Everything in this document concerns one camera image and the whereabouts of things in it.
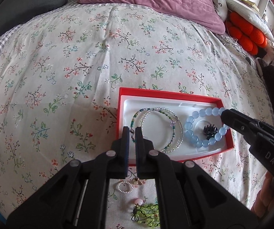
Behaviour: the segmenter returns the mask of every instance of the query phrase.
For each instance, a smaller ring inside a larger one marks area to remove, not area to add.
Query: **black hair clip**
[[[207,136],[207,140],[209,140],[210,138],[214,137],[216,135],[216,133],[218,132],[218,128],[216,126],[212,126],[207,125],[204,127],[204,134]]]

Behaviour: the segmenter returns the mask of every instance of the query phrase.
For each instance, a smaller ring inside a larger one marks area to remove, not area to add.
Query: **silver beaded bracelet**
[[[144,116],[142,117],[142,119],[141,119],[141,121],[139,123],[139,126],[141,127],[141,130],[143,131],[143,124],[144,124],[145,118],[148,116],[149,113],[151,113],[153,111],[158,111],[158,112],[165,111],[167,113],[170,113],[170,115],[172,115],[176,119],[176,121],[179,123],[180,131],[181,131],[180,135],[181,136],[177,140],[176,145],[172,149],[168,150],[170,148],[171,144],[173,143],[173,140],[174,140],[174,137],[175,137],[175,124],[176,124],[176,121],[174,121],[174,120],[171,119],[171,127],[173,128],[172,139],[171,139],[171,142],[164,149],[161,150],[161,152],[170,153],[172,151],[177,150],[181,146],[181,144],[183,142],[183,134],[184,134],[184,132],[183,132],[183,128],[182,128],[182,123],[180,122],[179,118],[176,116],[176,114],[172,110],[170,110],[168,108],[161,108],[161,107],[157,107],[157,108],[148,110],[144,114]]]
[[[120,188],[120,185],[121,184],[127,184],[129,187],[130,187],[130,190],[129,191],[123,191],[121,188]],[[129,182],[127,182],[127,181],[121,181],[121,182],[119,182],[118,183],[118,185],[117,185],[117,190],[119,191],[119,192],[121,192],[121,193],[124,193],[124,194],[128,194],[128,193],[131,193],[133,190],[134,190],[134,187],[133,187],[133,185],[131,184],[131,183],[129,183]]]

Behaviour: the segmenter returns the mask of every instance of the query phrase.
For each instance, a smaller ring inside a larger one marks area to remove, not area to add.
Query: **flower pattern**
[[[27,22],[0,57],[0,212],[7,217],[72,159],[110,149],[120,87],[218,97],[274,125],[265,86],[234,44],[132,4],[75,4]],[[250,208],[266,170],[232,134],[234,150],[195,162]],[[127,179],[135,175],[131,167]],[[110,182],[106,228],[139,228],[123,204],[140,196],[155,203],[155,181],[141,180],[126,195],[117,182]]]

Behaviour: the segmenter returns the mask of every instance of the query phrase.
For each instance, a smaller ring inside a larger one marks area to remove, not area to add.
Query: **pink bead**
[[[136,199],[136,200],[134,201],[134,204],[135,204],[135,205],[141,206],[141,205],[143,204],[143,200],[140,199],[140,198],[138,198],[138,199]]]

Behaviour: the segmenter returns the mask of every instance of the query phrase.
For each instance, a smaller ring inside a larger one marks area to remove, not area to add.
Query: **beaded ring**
[[[173,143],[173,140],[174,140],[174,137],[175,137],[175,123],[176,123],[176,121],[174,121],[172,118],[169,117],[170,120],[171,120],[171,127],[173,128],[172,140],[171,140],[171,142],[170,142],[164,149],[161,150],[161,152],[170,153],[170,152],[172,152],[172,151],[177,150],[177,149],[180,147],[180,145],[182,144],[182,142],[183,142],[183,128],[182,128],[182,123],[180,122],[179,118],[176,116],[176,114],[175,114],[172,110],[170,110],[170,109],[168,109],[168,108],[159,108],[159,107],[154,108],[153,110],[148,111],[148,112],[142,117],[142,119],[141,119],[139,125],[140,125],[141,130],[142,130],[142,129],[143,129],[143,123],[144,123],[144,120],[145,120],[145,118],[147,117],[147,115],[148,115],[149,113],[151,113],[152,111],[158,111],[158,112],[160,112],[161,110],[165,110],[165,111],[169,112],[171,115],[173,115],[173,116],[175,117],[175,119],[176,119],[177,122],[179,123],[180,131],[181,131],[181,137],[180,137],[179,140],[177,140],[176,146],[173,147],[171,150],[166,151],[166,150],[171,146],[171,143]]]
[[[187,131],[185,132],[185,136],[187,137],[187,139],[190,140],[190,142],[192,144],[195,145],[196,148],[201,148],[201,147],[208,147],[209,145],[214,145],[216,141],[220,141],[223,137],[223,135],[226,134],[227,130],[230,128],[229,126],[227,126],[226,124],[224,124],[219,130],[218,132],[215,132],[214,137],[211,137],[209,140],[200,140],[198,138],[198,136],[194,135],[194,132],[192,131],[192,127],[193,127],[193,123],[194,123],[194,119],[197,119],[199,116],[200,117],[205,117],[213,115],[213,116],[218,116],[221,115],[222,112],[225,110],[225,108],[206,108],[206,109],[201,109],[199,112],[194,111],[192,113],[192,116],[189,116],[187,118],[187,122],[185,123],[185,129],[187,129]]]
[[[130,191],[123,191],[123,190],[120,189],[120,185],[123,184],[123,183],[129,185]],[[133,191],[134,187],[133,187],[133,185],[132,185],[131,183],[129,183],[129,182],[127,182],[127,181],[121,181],[121,182],[118,183],[117,189],[118,189],[118,191],[121,192],[121,193],[128,194],[128,193],[131,193],[131,192]]]

